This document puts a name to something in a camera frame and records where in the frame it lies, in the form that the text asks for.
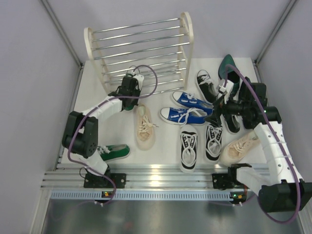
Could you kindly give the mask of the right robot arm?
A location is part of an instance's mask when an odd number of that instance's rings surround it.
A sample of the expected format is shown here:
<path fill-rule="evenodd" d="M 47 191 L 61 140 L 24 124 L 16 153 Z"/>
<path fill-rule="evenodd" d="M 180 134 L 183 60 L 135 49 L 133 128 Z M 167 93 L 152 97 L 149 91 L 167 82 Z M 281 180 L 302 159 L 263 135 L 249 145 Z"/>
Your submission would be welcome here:
<path fill-rule="evenodd" d="M 312 184 L 305 182 L 296 169 L 283 136 L 282 119 L 274 106 L 268 106 L 266 85 L 242 83 L 238 99 L 229 96 L 233 83 L 222 82 L 219 94 L 213 103 L 213 115 L 241 116 L 244 128 L 249 133 L 224 146 L 220 162 L 228 166 L 228 183 L 234 188 L 247 186 L 257 196 L 266 213 L 302 210 L 312 197 Z M 249 163 L 241 160 L 255 147 L 262 146 L 269 168 L 268 179 L 261 176 Z"/>

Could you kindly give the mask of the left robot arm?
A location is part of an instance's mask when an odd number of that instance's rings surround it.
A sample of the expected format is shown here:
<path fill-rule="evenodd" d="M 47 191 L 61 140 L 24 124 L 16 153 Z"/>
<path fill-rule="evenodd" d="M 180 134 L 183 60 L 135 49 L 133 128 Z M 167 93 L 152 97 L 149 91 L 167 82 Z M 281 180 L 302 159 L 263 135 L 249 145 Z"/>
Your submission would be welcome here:
<path fill-rule="evenodd" d="M 67 119 L 62 145 L 70 162 L 86 169 L 85 180 L 101 188 L 111 183 L 110 169 L 98 151 L 99 124 L 123 110 L 131 110 L 138 103 L 144 76 L 127 73 L 120 86 L 95 106 L 83 111 L 72 111 Z"/>

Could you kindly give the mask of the green sneaker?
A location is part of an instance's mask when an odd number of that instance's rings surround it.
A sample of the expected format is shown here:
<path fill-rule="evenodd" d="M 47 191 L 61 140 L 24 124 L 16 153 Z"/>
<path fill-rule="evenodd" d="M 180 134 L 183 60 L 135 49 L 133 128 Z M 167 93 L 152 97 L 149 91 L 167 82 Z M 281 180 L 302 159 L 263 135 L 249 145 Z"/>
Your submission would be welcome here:
<path fill-rule="evenodd" d="M 129 106 L 126 106 L 125 108 L 124 108 L 124 110 L 125 111 L 131 111 L 131 110 L 133 110 L 135 107 L 137 107 L 138 106 L 138 104 L 137 103 L 132 103 L 132 104 L 130 104 Z"/>
<path fill-rule="evenodd" d="M 98 146 L 97 152 L 103 161 L 112 161 L 126 158 L 130 154 L 127 144 Z"/>

